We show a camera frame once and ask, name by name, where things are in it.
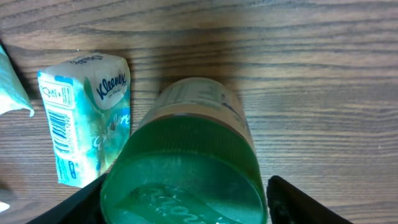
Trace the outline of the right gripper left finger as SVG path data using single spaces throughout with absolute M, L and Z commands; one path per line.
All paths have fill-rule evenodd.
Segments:
M 105 224 L 100 208 L 103 174 L 63 202 L 27 224 Z

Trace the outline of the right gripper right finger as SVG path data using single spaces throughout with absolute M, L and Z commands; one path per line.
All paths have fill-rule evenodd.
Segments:
M 268 180 L 266 196 L 273 224 L 353 224 L 277 175 Z

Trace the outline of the green lid jar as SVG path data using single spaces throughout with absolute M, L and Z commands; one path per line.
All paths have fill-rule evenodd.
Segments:
M 208 78 L 167 87 L 107 175 L 101 211 L 107 223 L 265 223 L 240 100 Z

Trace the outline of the small kleenex tissue pack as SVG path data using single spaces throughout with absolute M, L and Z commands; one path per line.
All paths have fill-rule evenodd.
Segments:
M 42 69 L 37 79 L 58 182 L 85 187 L 108 170 L 130 136 L 127 61 L 96 52 Z

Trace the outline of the teal tissue pack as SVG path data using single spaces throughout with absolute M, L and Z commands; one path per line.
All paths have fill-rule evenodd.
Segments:
M 1 114 L 13 110 L 27 109 L 30 111 L 29 116 L 33 117 L 34 109 L 30 103 L 28 94 L 17 77 L 12 63 L 3 47 L 1 47 L 0 79 Z

